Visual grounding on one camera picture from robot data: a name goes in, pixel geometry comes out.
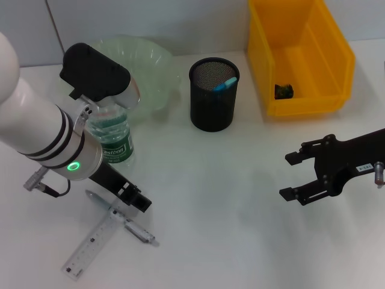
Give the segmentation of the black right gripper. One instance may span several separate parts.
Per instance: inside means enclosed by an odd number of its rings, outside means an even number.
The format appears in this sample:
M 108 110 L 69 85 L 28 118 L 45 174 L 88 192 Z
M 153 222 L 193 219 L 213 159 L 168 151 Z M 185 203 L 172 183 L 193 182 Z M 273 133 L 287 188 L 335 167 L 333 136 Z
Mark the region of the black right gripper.
M 281 189 L 279 194 L 285 201 L 297 200 L 305 206 L 327 196 L 338 196 L 350 179 L 372 173 L 376 162 L 384 162 L 384 130 L 346 141 L 330 134 L 322 140 L 304 142 L 298 152 L 285 156 L 290 165 L 311 158 L 321 183 L 312 181 L 299 187 Z

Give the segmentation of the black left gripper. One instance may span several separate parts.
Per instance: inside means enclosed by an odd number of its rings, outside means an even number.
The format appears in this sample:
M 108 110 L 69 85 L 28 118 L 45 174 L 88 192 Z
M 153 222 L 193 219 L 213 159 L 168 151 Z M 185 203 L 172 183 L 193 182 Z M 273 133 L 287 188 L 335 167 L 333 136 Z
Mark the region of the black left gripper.
M 101 162 L 99 168 L 89 177 L 119 199 L 126 205 L 132 205 L 139 211 L 145 213 L 152 201 L 141 194 L 136 185 L 131 184 L 123 175 L 108 163 Z

